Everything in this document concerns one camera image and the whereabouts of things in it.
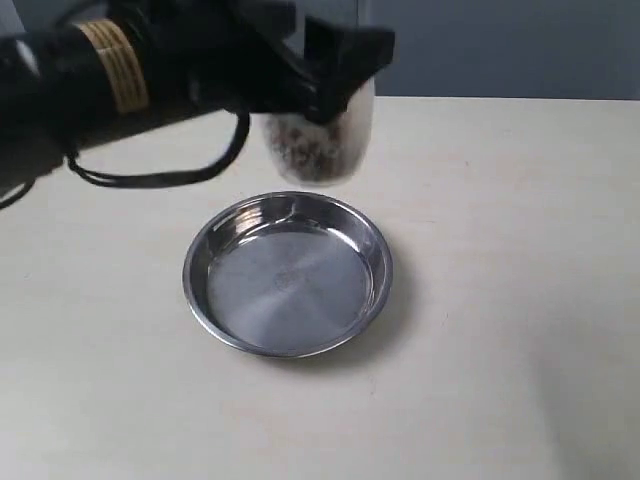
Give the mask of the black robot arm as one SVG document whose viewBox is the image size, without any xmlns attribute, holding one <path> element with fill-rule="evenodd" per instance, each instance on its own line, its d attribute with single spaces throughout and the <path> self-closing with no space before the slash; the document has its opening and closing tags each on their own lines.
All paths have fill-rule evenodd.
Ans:
<svg viewBox="0 0 640 480">
<path fill-rule="evenodd" d="M 114 189 L 208 181 L 241 153 L 255 114 L 326 124 L 393 58 L 395 34 L 299 18 L 281 1 L 110 1 L 105 14 L 1 40 L 1 180 L 32 183 L 59 166 Z M 226 151 L 195 170 L 118 175 L 81 151 L 225 111 Z"/>
</svg>

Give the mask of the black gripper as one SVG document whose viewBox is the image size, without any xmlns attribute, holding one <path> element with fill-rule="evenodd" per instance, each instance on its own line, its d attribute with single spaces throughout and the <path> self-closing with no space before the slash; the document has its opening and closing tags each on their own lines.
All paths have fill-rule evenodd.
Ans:
<svg viewBox="0 0 640 480">
<path fill-rule="evenodd" d="M 297 114 L 316 124 L 342 115 L 393 59 L 395 32 L 304 22 L 292 1 L 147 1 L 144 73 L 153 110 Z"/>
</svg>

